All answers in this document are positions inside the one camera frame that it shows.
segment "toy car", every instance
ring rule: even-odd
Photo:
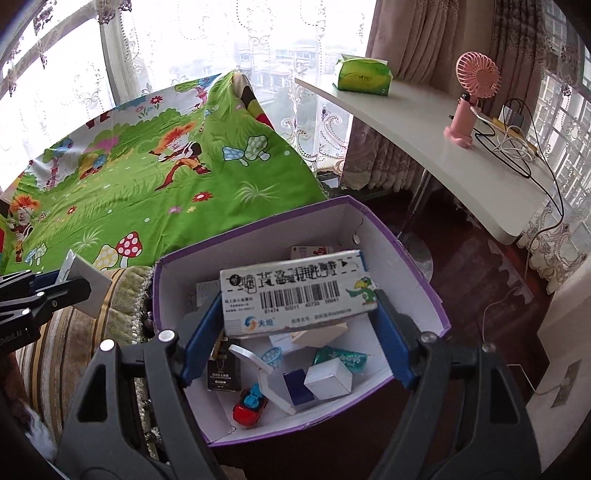
[[[258,383],[250,390],[243,390],[240,402],[232,409],[232,418],[243,427],[252,427],[261,418],[263,409],[267,406],[267,398],[263,396]]]

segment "barcode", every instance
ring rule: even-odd
[[[275,307],[287,307],[309,301],[334,299],[338,297],[339,286],[336,280],[304,285],[302,287],[281,288],[278,290],[262,291],[261,307],[272,309]]]

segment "handheld fan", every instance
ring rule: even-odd
[[[470,148],[472,129],[476,125],[476,115],[470,107],[478,108],[479,98],[490,98],[499,91],[501,74],[489,57],[469,51],[457,59],[456,76],[468,93],[458,101],[452,124],[446,127],[444,135],[455,144]]]

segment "white desk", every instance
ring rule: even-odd
[[[547,201],[531,180],[513,172],[477,140],[472,150],[460,148],[443,136],[456,111],[457,99],[430,87],[393,81],[387,97],[341,92],[333,76],[316,85],[306,78],[296,83],[363,120],[402,148],[448,188],[499,242],[512,243],[532,215]],[[532,175],[548,191],[552,176],[537,161]]]

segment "blue basket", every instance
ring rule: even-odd
[[[267,364],[277,369],[281,366],[283,355],[278,346],[274,346],[261,355],[261,359]]]

